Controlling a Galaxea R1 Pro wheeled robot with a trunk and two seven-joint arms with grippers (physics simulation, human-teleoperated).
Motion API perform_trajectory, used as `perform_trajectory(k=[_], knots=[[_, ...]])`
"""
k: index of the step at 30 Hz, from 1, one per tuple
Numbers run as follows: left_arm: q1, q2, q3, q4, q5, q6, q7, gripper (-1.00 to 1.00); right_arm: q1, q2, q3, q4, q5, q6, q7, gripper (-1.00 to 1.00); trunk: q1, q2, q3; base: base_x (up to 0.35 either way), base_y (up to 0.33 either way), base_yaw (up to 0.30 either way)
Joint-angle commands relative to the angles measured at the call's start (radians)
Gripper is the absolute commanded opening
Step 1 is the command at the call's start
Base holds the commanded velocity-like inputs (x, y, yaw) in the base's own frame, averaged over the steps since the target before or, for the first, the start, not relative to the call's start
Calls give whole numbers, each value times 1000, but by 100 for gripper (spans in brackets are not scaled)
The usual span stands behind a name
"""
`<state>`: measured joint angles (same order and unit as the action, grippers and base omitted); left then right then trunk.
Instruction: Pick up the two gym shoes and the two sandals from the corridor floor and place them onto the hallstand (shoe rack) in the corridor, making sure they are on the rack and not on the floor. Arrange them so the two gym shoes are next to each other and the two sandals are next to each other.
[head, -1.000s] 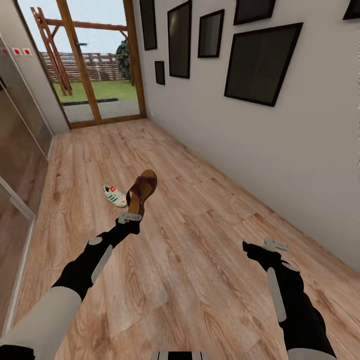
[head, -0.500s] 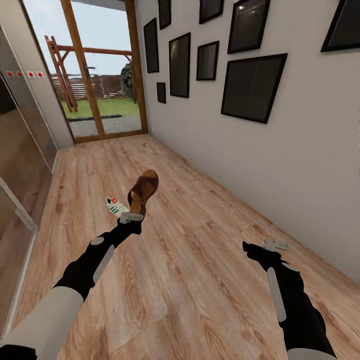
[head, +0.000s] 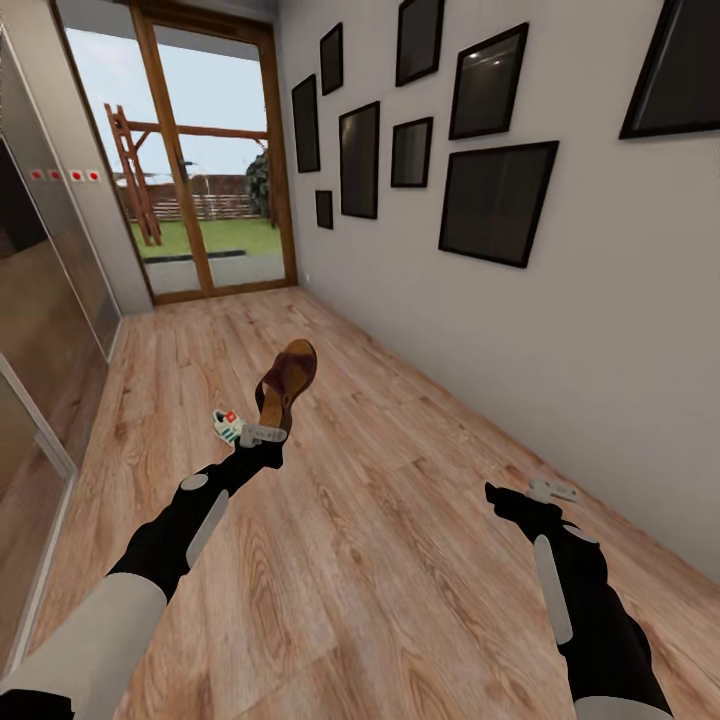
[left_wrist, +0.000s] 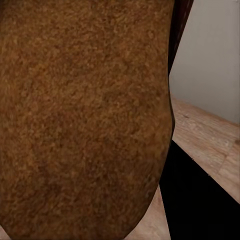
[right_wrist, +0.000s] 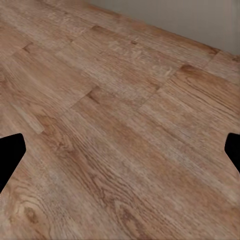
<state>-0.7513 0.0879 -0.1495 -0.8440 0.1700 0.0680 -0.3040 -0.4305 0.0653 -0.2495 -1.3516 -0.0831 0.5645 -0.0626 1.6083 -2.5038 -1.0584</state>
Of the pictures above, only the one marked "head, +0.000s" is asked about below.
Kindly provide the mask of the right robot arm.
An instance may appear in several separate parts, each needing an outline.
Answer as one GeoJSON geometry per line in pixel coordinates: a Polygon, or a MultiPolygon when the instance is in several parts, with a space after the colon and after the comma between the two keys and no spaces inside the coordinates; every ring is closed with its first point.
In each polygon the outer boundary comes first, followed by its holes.
{"type": "Polygon", "coordinates": [[[675,720],[653,673],[650,645],[625,613],[599,542],[549,503],[582,501],[578,486],[548,477],[529,479],[517,493],[485,485],[497,517],[514,521],[533,544],[559,653],[566,657],[577,720],[675,720]]]}

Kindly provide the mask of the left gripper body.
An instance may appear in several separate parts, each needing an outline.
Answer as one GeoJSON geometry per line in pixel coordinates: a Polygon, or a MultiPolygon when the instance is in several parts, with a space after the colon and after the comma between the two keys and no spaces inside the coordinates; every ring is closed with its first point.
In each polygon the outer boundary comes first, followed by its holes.
{"type": "Polygon", "coordinates": [[[282,444],[262,440],[261,444],[246,448],[240,446],[240,435],[234,440],[234,444],[234,454],[228,458],[236,458],[242,462],[248,472],[248,480],[264,467],[278,469],[283,464],[282,444]]]}

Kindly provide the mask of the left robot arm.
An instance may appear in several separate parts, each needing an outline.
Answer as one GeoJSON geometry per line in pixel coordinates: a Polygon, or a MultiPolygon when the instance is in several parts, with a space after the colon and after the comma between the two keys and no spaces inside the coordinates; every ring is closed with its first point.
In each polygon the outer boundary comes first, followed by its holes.
{"type": "Polygon", "coordinates": [[[180,482],[171,505],[132,536],[125,555],[61,626],[0,682],[0,720],[113,720],[163,616],[229,497],[283,464],[287,431],[243,423],[235,451],[180,482]]]}

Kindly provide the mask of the sandal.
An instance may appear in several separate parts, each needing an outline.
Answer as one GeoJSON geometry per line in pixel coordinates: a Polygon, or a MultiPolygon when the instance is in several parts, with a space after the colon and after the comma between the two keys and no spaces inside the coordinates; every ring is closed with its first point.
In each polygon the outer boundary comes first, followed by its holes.
{"type": "Polygon", "coordinates": [[[275,359],[273,368],[261,379],[255,391],[259,425],[291,432],[291,407],[305,392],[317,373],[317,352],[304,339],[289,343],[275,359]]]}

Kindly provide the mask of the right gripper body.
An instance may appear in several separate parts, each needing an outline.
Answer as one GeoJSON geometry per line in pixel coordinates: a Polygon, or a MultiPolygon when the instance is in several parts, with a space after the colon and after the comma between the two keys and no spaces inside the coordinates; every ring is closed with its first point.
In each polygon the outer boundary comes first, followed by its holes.
{"type": "Polygon", "coordinates": [[[553,503],[542,504],[540,501],[525,497],[524,493],[517,493],[517,491],[505,489],[505,487],[497,487],[497,489],[498,496],[496,496],[496,502],[493,503],[497,517],[514,521],[525,535],[526,522],[536,512],[548,512],[548,514],[552,514],[556,518],[562,517],[563,510],[558,505],[553,505],[553,503]]]}

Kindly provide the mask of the gym shoe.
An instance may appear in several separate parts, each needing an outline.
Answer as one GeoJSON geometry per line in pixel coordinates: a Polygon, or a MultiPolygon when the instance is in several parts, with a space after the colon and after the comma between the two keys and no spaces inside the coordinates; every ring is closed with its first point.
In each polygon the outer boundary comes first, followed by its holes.
{"type": "Polygon", "coordinates": [[[234,411],[225,413],[217,409],[213,413],[213,426],[215,427],[215,435],[219,439],[223,439],[229,447],[234,448],[234,440],[241,435],[243,420],[239,419],[234,411]]]}

